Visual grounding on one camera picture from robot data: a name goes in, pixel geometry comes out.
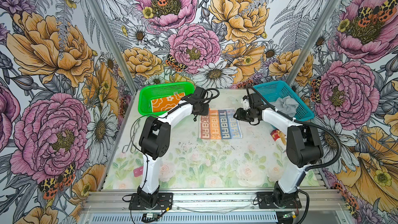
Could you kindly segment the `grey blue towel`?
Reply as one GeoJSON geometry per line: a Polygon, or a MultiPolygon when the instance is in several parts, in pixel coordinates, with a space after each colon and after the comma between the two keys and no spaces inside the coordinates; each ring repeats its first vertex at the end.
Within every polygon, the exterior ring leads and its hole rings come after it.
{"type": "Polygon", "coordinates": [[[210,109],[207,116],[200,117],[200,139],[231,140],[242,139],[243,135],[238,120],[234,118],[234,108],[210,109]]]}

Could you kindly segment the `plain grey towel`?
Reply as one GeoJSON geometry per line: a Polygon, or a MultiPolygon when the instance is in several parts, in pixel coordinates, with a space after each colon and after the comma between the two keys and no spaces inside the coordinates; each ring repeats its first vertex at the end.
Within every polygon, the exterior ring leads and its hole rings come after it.
{"type": "Polygon", "coordinates": [[[294,117],[299,107],[299,103],[291,96],[286,96],[284,98],[279,97],[276,101],[271,102],[271,104],[278,111],[281,111],[289,117],[294,117]]]}

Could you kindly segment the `orange white patterned towel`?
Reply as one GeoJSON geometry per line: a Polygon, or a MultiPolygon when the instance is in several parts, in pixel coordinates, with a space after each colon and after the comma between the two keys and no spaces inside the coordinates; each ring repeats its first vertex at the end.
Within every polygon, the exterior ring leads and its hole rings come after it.
{"type": "Polygon", "coordinates": [[[151,109],[153,113],[167,112],[178,105],[180,100],[186,96],[183,93],[174,93],[173,95],[151,100],[151,109]]]}

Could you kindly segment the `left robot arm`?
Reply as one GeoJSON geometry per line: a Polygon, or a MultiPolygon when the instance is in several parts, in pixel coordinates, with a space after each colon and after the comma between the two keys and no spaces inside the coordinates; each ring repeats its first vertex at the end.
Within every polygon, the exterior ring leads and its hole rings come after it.
{"type": "Polygon", "coordinates": [[[219,96],[219,91],[197,87],[193,93],[184,95],[162,115],[147,115],[138,145],[144,159],[143,178],[137,188],[135,201],[147,209],[159,205],[160,159],[167,153],[171,142],[172,127],[186,117],[206,116],[209,103],[219,96]]]}

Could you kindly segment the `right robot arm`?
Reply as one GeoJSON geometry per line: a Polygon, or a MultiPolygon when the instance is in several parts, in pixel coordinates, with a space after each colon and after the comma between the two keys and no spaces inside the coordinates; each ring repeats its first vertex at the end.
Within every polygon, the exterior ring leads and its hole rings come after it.
{"type": "Polygon", "coordinates": [[[272,199],[277,207],[289,206],[297,199],[300,184],[309,170],[328,167],[339,160],[342,143],[329,130],[284,114],[257,93],[244,96],[242,103],[243,107],[234,114],[235,119],[250,124],[255,120],[264,121],[286,135],[286,154],[290,163],[275,184],[272,199]],[[323,164],[317,164],[324,155],[319,130],[329,133],[337,147],[334,157],[323,164]]]}

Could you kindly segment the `teal plastic basket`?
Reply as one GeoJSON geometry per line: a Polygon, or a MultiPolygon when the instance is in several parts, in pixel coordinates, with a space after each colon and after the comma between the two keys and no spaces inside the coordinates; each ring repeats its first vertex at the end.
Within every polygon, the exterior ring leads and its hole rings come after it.
{"type": "Polygon", "coordinates": [[[314,118],[314,113],[310,108],[304,103],[304,101],[283,81],[274,81],[263,83],[254,86],[254,88],[269,102],[276,101],[279,97],[284,98],[286,96],[291,96],[298,103],[299,107],[297,109],[296,119],[300,121],[308,121],[314,118]]]}

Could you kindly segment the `red white small box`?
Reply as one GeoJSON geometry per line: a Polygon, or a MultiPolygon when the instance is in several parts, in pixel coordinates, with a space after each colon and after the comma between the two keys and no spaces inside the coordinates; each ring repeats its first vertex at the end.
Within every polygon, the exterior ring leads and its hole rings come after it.
{"type": "Polygon", "coordinates": [[[275,141],[275,143],[281,147],[286,147],[286,136],[284,133],[282,133],[280,130],[278,129],[274,129],[271,132],[271,136],[273,138],[273,140],[275,141]]]}

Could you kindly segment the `green plastic basket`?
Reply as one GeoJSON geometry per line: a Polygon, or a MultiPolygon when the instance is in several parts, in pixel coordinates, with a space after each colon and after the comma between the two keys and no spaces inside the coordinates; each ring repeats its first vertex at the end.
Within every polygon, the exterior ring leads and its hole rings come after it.
{"type": "Polygon", "coordinates": [[[194,92],[194,85],[189,82],[169,83],[152,85],[140,91],[138,99],[138,112],[141,115],[153,114],[152,100],[157,100],[170,95],[185,93],[189,95],[194,92]]]}

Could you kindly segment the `metal tongs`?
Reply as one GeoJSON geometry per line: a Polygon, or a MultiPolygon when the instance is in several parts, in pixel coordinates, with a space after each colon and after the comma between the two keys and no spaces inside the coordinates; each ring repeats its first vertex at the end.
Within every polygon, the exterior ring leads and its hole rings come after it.
{"type": "Polygon", "coordinates": [[[137,124],[132,125],[131,129],[130,129],[130,139],[128,144],[124,145],[122,148],[122,153],[126,154],[126,153],[134,153],[135,151],[135,145],[134,145],[134,137],[135,134],[137,132],[137,124]]]}

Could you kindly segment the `pink clear plastic strip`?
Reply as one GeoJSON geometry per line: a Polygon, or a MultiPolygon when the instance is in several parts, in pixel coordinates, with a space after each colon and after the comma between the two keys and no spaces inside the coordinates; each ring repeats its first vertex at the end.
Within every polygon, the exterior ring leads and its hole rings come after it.
{"type": "Polygon", "coordinates": [[[138,168],[135,168],[135,169],[133,170],[133,175],[134,175],[134,177],[140,177],[140,176],[142,176],[142,175],[143,175],[143,170],[144,170],[144,167],[143,167],[143,166],[138,167],[138,168]]]}

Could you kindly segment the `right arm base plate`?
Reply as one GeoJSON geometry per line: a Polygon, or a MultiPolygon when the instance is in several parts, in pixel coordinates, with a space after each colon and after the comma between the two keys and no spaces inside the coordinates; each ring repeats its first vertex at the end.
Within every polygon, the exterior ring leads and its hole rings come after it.
{"type": "Polygon", "coordinates": [[[257,192],[259,209],[301,208],[298,193],[257,192]]]}

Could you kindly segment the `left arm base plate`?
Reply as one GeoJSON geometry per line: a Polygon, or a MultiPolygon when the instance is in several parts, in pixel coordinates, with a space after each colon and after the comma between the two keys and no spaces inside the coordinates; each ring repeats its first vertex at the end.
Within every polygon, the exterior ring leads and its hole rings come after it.
{"type": "Polygon", "coordinates": [[[139,195],[134,193],[130,202],[129,210],[161,210],[172,209],[174,194],[170,192],[161,192],[153,195],[143,193],[139,195]]]}

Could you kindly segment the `aluminium front rail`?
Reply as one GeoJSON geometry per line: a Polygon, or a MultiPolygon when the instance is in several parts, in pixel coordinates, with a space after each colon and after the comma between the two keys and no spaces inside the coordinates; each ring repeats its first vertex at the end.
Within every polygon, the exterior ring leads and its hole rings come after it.
{"type": "MultiPolygon", "coordinates": [[[[343,211],[347,208],[337,190],[321,187],[302,188],[310,196],[310,211],[343,211]]],[[[199,212],[257,211],[253,205],[257,192],[271,192],[271,188],[170,190],[174,194],[171,212],[194,210],[199,212]]],[[[131,190],[103,190],[92,192],[82,210],[88,213],[128,213],[131,190]]]]}

